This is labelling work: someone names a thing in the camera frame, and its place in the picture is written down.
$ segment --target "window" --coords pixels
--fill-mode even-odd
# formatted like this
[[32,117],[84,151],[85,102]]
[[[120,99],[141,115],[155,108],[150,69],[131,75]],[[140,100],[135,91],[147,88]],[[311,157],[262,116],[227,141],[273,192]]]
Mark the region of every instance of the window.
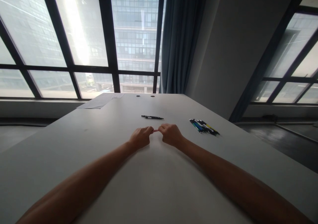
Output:
[[41,95],[46,98],[76,98],[68,72],[30,71]]
[[0,0],[0,98],[158,92],[165,4]]
[[3,40],[0,38],[0,63],[2,64],[15,64],[11,54],[9,53],[7,47],[5,46]]
[[75,73],[80,93],[84,99],[93,99],[101,93],[114,92],[111,74]]
[[317,88],[318,8],[299,6],[251,102],[318,105]]
[[159,0],[112,0],[120,70],[155,69]]
[[152,93],[153,77],[142,75],[119,75],[123,93]]
[[108,67],[98,0],[56,0],[75,65]]
[[0,0],[0,16],[25,65],[66,67],[44,0]]
[[0,69],[0,96],[34,97],[19,70]]

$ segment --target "white paper sheet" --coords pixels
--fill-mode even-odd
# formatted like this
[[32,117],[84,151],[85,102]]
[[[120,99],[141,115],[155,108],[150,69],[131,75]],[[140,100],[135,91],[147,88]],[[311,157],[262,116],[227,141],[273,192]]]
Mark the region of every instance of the white paper sheet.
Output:
[[122,98],[125,93],[104,93],[105,97],[109,98]]
[[124,93],[103,93],[99,96],[91,99],[90,101],[82,104],[81,106],[77,107],[79,109],[100,109],[108,102],[110,102],[113,98],[121,98]]

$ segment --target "gray floor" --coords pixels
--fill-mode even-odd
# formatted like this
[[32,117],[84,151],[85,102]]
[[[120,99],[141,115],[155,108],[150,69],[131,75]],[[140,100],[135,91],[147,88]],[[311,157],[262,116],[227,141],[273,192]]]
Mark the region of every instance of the gray floor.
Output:
[[0,126],[0,153],[6,151],[44,127]]
[[318,173],[318,144],[274,125],[238,125],[278,151]]
[[285,128],[295,131],[299,134],[307,136],[313,140],[318,141],[318,127],[312,125],[282,125]]

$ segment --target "wall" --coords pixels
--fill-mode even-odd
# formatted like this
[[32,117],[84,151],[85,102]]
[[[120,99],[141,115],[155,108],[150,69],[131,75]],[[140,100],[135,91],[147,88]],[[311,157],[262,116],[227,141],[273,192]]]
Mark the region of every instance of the wall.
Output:
[[318,118],[316,106],[279,106],[279,105],[249,105],[243,117],[262,117],[277,115],[280,118]]
[[290,1],[207,1],[185,94],[229,119]]
[[1,118],[61,118],[85,101],[0,100]]

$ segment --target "fist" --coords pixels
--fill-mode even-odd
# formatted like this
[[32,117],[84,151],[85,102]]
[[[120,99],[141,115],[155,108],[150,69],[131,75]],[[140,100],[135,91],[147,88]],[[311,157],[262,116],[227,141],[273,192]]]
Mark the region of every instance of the fist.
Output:
[[185,139],[176,125],[162,124],[158,130],[163,135],[162,141],[176,148],[178,148]]
[[149,135],[152,133],[153,128],[151,126],[138,128],[133,132],[128,143],[136,150],[141,149],[150,143]]

